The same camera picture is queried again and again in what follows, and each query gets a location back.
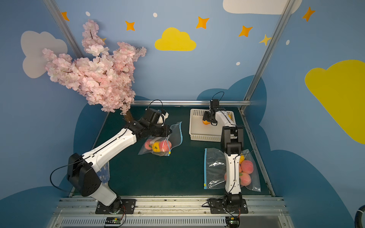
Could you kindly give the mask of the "yellow peach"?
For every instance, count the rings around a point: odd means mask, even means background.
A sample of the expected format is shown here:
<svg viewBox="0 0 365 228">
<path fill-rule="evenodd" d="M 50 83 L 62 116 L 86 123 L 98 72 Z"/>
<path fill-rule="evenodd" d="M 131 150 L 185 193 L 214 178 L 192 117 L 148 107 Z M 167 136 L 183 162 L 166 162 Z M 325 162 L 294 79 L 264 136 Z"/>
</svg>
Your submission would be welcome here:
<svg viewBox="0 0 365 228">
<path fill-rule="evenodd" d="M 152 150 L 155 153 L 160 153 L 161 149 L 160 149 L 160 142 L 154 142 L 152 145 Z"/>
</svg>

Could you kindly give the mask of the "clear zip-top bag blue zipper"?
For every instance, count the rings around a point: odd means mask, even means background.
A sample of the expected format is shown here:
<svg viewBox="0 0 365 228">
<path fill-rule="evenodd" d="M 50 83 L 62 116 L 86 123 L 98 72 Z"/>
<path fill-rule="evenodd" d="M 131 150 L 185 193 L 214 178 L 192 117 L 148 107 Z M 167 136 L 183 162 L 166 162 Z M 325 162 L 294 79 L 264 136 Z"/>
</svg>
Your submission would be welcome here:
<svg viewBox="0 0 365 228">
<path fill-rule="evenodd" d="M 261 192 L 259 173 L 251 152 L 246 149 L 242 152 L 245 160 L 253 162 L 254 171 L 250 174 L 252 182 L 242 186 L 254 192 Z M 204 188 L 223 189 L 227 180 L 225 157 L 222 151 L 216 148 L 206 148 L 204 151 Z"/>
</svg>

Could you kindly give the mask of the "yellow red mango fruit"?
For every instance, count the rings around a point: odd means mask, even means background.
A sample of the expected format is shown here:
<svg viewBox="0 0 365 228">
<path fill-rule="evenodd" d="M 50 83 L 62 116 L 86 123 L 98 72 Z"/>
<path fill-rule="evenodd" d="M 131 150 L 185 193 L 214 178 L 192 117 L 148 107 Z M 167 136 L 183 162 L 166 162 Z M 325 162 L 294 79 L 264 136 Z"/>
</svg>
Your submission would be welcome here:
<svg viewBox="0 0 365 228">
<path fill-rule="evenodd" d="M 245 156 L 244 156 L 244 155 L 241 155 L 241 156 L 240 156 L 239 164 L 241 164 L 244 160 L 245 160 Z"/>
</svg>

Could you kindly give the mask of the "pink peach large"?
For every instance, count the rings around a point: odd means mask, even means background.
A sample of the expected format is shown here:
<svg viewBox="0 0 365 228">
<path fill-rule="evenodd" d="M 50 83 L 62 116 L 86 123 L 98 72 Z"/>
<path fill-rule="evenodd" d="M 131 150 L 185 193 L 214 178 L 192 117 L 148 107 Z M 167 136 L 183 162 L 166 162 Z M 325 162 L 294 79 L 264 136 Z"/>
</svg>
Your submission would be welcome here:
<svg viewBox="0 0 365 228">
<path fill-rule="evenodd" d="M 241 170 L 243 173 L 252 174 L 254 171 L 254 165 L 253 162 L 249 160 L 244 160 L 240 164 Z"/>
</svg>

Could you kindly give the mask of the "pink peach with leaf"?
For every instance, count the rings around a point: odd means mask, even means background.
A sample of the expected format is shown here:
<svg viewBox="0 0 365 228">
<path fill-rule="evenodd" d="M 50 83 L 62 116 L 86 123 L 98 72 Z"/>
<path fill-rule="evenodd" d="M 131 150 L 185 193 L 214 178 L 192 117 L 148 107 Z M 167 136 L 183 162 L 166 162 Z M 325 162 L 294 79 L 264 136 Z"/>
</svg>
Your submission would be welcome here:
<svg viewBox="0 0 365 228">
<path fill-rule="evenodd" d="M 251 176 L 245 172 L 240 172 L 237 179 L 239 179 L 240 186 L 248 186 L 252 182 Z"/>
</svg>

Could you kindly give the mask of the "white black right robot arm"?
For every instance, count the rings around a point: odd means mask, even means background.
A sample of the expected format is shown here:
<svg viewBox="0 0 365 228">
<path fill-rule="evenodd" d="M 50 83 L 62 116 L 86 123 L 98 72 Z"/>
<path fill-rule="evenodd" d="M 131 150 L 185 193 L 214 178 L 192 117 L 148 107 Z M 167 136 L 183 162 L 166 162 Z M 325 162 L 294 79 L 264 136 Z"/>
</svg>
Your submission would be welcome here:
<svg viewBox="0 0 365 228">
<path fill-rule="evenodd" d="M 239 160 L 244 145 L 243 127 L 229 118 L 227 111 L 220 107 L 218 99 L 210 100 L 209 110 L 204 112 L 203 120 L 215 126 L 222 124 L 221 150 L 226 160 L 227 177 L 222 208 L 225 212 L 232 213 L 240 209 L 242 205 Z"/>
</svg>

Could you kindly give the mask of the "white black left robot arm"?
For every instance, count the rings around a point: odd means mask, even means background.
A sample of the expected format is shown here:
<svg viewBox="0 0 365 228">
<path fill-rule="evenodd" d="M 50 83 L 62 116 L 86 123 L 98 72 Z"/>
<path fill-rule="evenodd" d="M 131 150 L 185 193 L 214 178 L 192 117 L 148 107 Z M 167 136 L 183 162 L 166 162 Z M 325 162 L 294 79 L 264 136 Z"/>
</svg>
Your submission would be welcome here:
<svg viewBox="0 0 365 228">
<path fill-rule="evenodd" d="M 67 180 L 83 197 L 92 197 L 114 213 L 121 207 L 121 199 L 106 186 L 97 172 L 127 147 L 149 137 L 167 137 L 171 134 L 170 126 L 165 124 L 169 114 L 164 110 L 147 108 L 138 121 L 128 122 L 115 136 L 82 155 L 69 157 Z"/>
</svg>

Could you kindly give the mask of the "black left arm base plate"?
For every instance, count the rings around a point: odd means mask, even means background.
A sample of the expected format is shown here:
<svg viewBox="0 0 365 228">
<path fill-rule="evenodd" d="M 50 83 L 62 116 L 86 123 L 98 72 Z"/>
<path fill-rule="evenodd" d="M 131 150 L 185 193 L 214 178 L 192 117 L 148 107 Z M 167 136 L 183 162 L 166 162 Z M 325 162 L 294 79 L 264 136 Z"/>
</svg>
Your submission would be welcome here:
<svg viewBox="0 0 365 228">
<path fill-rule="evenodd" d="M 133 214 L 136 208 L 136 199 L 117 198 L 110 206 L 98 202 L 95 214 Z"/>
</svg>

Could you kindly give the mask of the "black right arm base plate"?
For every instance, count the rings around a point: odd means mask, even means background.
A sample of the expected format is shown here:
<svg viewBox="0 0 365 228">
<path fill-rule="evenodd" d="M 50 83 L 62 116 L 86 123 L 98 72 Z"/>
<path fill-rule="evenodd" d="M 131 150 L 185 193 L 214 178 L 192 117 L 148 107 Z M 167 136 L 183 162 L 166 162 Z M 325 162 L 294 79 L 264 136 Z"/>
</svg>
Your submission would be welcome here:
<svg viewBox="0 0 365 228">
<path fill-rule="evenodd" d="M 242 199 L 241 203 L 234 204 L 229 203 L 225 199 L 221 198 L 209 198 L 207 200 L 207 206 L 210 209 L 211 214 L 248 214 L 248 205 L 245 199 Z"/>
</svg>

